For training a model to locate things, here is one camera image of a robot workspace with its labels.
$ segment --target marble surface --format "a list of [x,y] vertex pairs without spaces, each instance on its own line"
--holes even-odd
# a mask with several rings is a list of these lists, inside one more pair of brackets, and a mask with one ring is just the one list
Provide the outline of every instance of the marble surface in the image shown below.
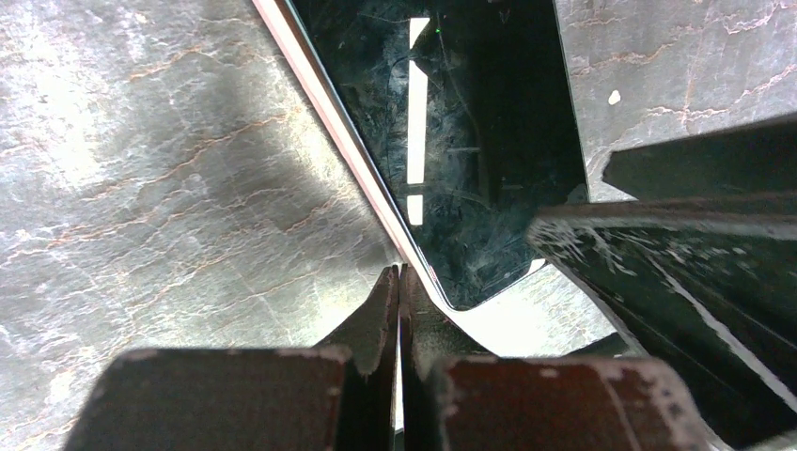
[[601,182],[614,150],[797,110],[795,0],[556,6],[592,202],[630,198]]
[[[622,197],[611,150],[797,110],[794,2],[557,7],[597,200]],[[12,0],[0,23],[0,448],[56,449],[131,347],[310,345],[398,259],[248,2]],[[540,274],[467,332],[531,355],[611,330]]]
[[554,4],[292,3],[449,304],[526,276],[535,212],[586,186]]

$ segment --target angled metal piece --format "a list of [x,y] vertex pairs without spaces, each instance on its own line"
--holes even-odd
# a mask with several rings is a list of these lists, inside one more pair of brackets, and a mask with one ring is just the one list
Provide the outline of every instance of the angled metal piece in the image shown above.
[[614,152],[603,181],[640,200],[797,190],[797,115]]
[[385,268],[366,301],[318,346],[352,351],[359,378],[351,379],[352,402],[343,412],[338,449],[383,450],[393,445],[393,392],[399,333],[399,267]]
[[401,268],[399,288],[401,378],[406,449],[438,449],[432,393],[425,380],[432,365],[451,355],[492,355],[450,322],[429,299],[414,268]]
[[708,448],[689,391],[657,360],[451,357],[428,387],[439,449]]
[[528,238],[722,440],[797,428],[797,194],[558,207]]

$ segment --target scratched surface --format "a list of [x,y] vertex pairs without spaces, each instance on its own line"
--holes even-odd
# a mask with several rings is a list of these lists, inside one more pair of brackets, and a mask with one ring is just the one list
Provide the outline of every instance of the scratched surface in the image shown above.
[[[797,110],[794,5],[557,1],[593,197],[618,198],[609,150]],[[0,23],[0,448],[56,448],[131,347],[311,345],[396,261],[247,1]],[[543,271],[468,332],[523,355],[611,330]]]
[[529,233],[740,449],[797,427],[795,212],[793,194],[596,204]]

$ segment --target black glass panel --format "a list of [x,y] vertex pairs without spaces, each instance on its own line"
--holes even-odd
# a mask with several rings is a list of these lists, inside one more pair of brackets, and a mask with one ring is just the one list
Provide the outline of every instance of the black glass panel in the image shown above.
[[536,211],[586,200],[552,0],[293,5],[449,303],[526,275]]

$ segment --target gray marble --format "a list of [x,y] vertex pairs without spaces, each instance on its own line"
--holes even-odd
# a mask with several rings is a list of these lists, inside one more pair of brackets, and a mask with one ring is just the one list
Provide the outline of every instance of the gray marble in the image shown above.
[[0,448],[125,349],[312,344],[398,260],[248,2],[0,23]]
[[[745,5],[557,1],[595,199],[611,150],[797,110],[797,8]],[[57,448],[128,348],[312,344],[398,259],[248,1],[0,23],[0,448]],[[544,271],[460,323],[511,355],[611,330]]]
[[593,202],[631,198],[601,181],[612,151],[797,110],[795,0],[556,5]]

